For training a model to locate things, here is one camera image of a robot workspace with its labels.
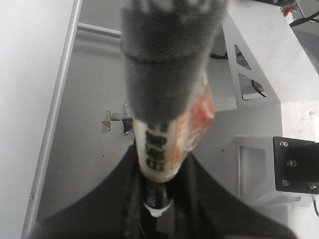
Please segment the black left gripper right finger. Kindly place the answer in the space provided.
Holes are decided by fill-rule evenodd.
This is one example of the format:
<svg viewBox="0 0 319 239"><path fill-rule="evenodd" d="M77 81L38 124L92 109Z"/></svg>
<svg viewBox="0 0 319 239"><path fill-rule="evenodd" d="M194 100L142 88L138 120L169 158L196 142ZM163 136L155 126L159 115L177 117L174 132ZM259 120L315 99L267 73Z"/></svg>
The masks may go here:
<svg viewBox="0 0 319 239"><path fill-rule="evenodd" d="M288 227L238 200L189 153L174 178L177 239L295 239Z"/></svg>

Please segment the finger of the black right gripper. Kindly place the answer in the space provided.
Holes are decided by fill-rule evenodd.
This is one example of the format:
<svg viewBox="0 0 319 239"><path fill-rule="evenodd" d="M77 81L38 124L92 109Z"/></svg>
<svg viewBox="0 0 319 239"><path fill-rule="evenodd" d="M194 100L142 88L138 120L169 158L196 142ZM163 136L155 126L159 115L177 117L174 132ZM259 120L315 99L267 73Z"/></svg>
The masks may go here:
<svg viewBox="0 0 319 239"><path fill-rule="evenodd" d="M121 11L121 49L135 119L168 122L199 87L228 2L129 0Z"/></svg>

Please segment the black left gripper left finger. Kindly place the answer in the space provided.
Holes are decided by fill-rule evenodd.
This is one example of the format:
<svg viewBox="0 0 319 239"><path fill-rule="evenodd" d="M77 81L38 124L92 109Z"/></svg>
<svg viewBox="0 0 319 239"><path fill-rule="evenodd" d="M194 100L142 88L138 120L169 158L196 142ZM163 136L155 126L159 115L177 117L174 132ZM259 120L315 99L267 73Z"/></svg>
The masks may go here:
<svg viewBox="0 0 319 239"><path fill-rule="evenodd" d="M30 239L140 239L142 184L134 145L95 189L35 224Z"/></svg>

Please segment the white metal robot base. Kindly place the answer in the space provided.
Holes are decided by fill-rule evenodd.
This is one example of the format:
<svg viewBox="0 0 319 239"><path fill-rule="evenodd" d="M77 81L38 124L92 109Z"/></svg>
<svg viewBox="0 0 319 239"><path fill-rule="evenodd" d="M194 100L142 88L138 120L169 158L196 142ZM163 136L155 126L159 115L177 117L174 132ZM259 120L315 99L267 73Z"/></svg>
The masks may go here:
<svg viewBox="0 0 319 239"><path fill-rule="evenodd" d="M227 60L210 60L215 121L197 158L249 205L309 203L275 179L276 149L319 139L319 76L280 8L232 0L224 21Z"/></svg>

